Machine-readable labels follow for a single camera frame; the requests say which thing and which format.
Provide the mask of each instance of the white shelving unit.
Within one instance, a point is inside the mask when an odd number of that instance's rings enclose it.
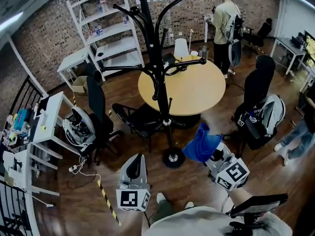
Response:
[[[127,22],[127,24],[124,24],[123,22],[121,22],[119,24],[111,25],[103,29],[103,34],[89,36],[88,39],[85,39],[84,34],[82,32],[82,27],[88,27],[88,23],[92,21],[106,17],[113,13],[119,12],[119,10],[111,8],[111,4],[109,4],[108,6],[110,9],[108,11],[98,12],[92,16],[85,17],[82,12],[81,5],[88,1],[90,0],[78,0],[74,4],[70,4],[70,1],[67,1],[66,3],[70,11],[70,14],[72,16],[72,19],[75,23],[75,26],[79,32],[79,35],[82,38],[82,41],[88,50],[89,56],[92,62],[94,63],[95,67],[97,68],[97,70],[101,71],[100,66],[97,63],[98,61],[102,61],[104,66],[124,66],[124,65],[135,66],[135,65],[140,65],[140,64],[144,66],[141,49],[139,46],[139,41],[138,41],[136,30],[134,27],[134,22],[130,17],[128,17],[129,21]],[[120,6],[126,10],[130,9],[128,0],[124,0],[124,3],[122,5],[120,4]],[[79,19],[77,19],[73,11],[75,7],[78,7],[80,10]],[[96,44],[98,41],[102,39],[105,39],[107,37],[113,36],[115,34],[118,34],[127,30],[132,31],[131,37],[122,38],[116,42],[103,45],[103,46],[98,46]],[[91,45],[97,48],[96,55],[93,54],[91,50]],[[111,56],[121,54],[122,52],[132,50],[132,49],[136,49],[136,50],[126,53],[126,54],[119,55],[115,58],[110,58]],[[119,70],[103,72],[102,73],[103,81],[105,81],[106,76],[112,73],[118,72],[118,71]]]

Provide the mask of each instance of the black chair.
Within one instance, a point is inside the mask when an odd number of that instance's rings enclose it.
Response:
[[[275,128],[273,135],[266,137],[265,127],[261,122],[252,123],[250,116],[246,114],[259,109],[257,106],[267,97],[275,68],[275,62],[270,56],[258,56],[256,70],[251,72],[245,79],[244,102],[236,109],[232,117],[232,120],[238,127],[238,131],[223,135],[223,137],[232,137],[240,141],[240,146],[236,154],[238,157],[242,156],[246,144],[252,150],[258,149],[269,142],[277,133],[277,129]],[[241,115],[243,115],[242,120],[244,122],[242,126],[238,123]]]
[[[117,116],[130,127],[131,132],[138,134],[148,144],[149,153],[151,153],[151,137],[160,131],[163,125],[161,113],[147,104],[135,109],[114,103],[112,108]]]
[[[102,89],[102,79],[99,71],[96,70],[95,66],[91,63],[86,66],[88,95],[89,95],[89,107],[93,111],[89,117],[95,128],[96,140],[89,148],[89,152],[92,152],[95,148],[94,162],[99,165],[98,160],[100,150],[102,148],[108,148],[111,151],[109,139],[116,135],[123,135],[122,131],[114,130],[114,124],[112,120],[107,116],[105,112],[105,95]]]
[[[263,47],[264,46],[264,39],[272,30],[272,19],[267,18],[266,22],[263,23],[262,27],[260,28],[257,35],[252,33],[253,29],[250,29],[250,33],[244,33],[243,39],[248,41],[249,46],[244,45],[244,49],[249,49],[250,52],[254,52],[258,55],[256,47]]]

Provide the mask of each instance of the round wooden table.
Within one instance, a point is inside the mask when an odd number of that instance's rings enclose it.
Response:
[[[191,60],[190,56],[183,61]],[[172,97],[170,115],[192,116],[215,106],[225,92],[225,79],[221,71],[210,61],[205,65],[190,65],[186,71],[165,76],[167,97]],[[154,86],[151,78],[141,73],[138,89],[144,101],[159,111],[154,101]]]

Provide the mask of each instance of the blue fabric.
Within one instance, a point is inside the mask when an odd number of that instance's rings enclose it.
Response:
[[[209,160],[222,140],[222,136],[210,135],[209,131],[210,128],[201,123],[195,138],[183,148],[183,153],[194,161],[206,162]]]

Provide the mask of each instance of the black coat rack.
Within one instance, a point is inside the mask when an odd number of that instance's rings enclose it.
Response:
[[[180,62],[169,65],[166,69],[163,66],[163,59],[162,59],[162,49],[164,45],[165,36],[167,33],[167,29],[163,29],[163,35],[161,42],[159,41],[159,25],[163,16],[166,12],[178,4],[182,0],[174,0],[170,3],[159,15],[157,19],[156,26],[154,28],[148,2],[147,0],[140,0],[141,3],[141,11],[137,6],[130,8],[130,11],[121,8],[117,4],[113,5],[114,9],[118,9],[119,11],[127,14],[131,17],[136,24],[139,26],[142,34],[145,38],[145,43],[147,46],[148,54],[150,63],[146,64],[145,67],[137,67],[137,66],[115,66],[115,67],[104,67],[103,70],[122,70],[122,69],[129,69],[129,70],[141,70],[142,72],[146,73],[150,76],[154,84],[154,95],[152,96],[153,100],[157,100],[159,111],[162,114],[163,124],[166,129],[167,140],[169,148],[166,149],[163,153],[162,160],[164,164],[169,168],[178,168],[182,165],[185,160],[185,156],[182,153],[182,150],[178,147],[174,146],[173,137],[171,132],[171,119],[169,116],[169,109],[171,107],[172,98],[168,100],[166,86],[165,86],[165,74],[166,72],[173,68],[173,67],[180,67],[177,71],[184,70],[188,65],[194,64],[205,64],[207,61],[205,59],[198,59],[186,62]]]

